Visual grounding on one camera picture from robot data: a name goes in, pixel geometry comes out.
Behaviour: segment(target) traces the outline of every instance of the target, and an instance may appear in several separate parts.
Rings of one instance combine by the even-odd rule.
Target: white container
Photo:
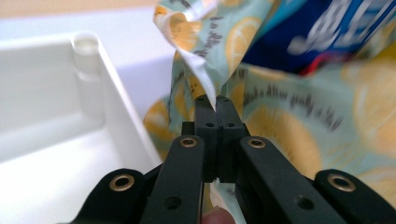
[[[0,223],[69,222],[107,173],[160,163],[96,35],[0,43]]]

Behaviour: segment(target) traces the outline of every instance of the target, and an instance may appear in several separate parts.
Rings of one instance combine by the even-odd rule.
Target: blue label
[[[307,1],[259,33],[243,62],[300,73],[316,59],[352,55],[394,17],[395,5],[396,0]]]

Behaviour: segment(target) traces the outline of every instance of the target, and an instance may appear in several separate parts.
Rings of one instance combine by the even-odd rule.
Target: lemon slice pattern
[[[261,23],[262,21],[259,18],[246,17],[239,21],[228,34],[225,55],[228,62],[229,74],[241,63]]]
[[[314,178],[322,169],[311,133],[291,113],[260,105],[245,120],[251,135],[270,139],[303,175]]]
[[[396,159],[396,44],[357,69],[343,70],[355,89],[353,114],[363,141],[373,150]]]
[[[173,15],[170,20],[170,30],[173,41],[184,50],[192,50],[199,39],[199,32],[202,29],[200,21],[186,21],[183,14]]]

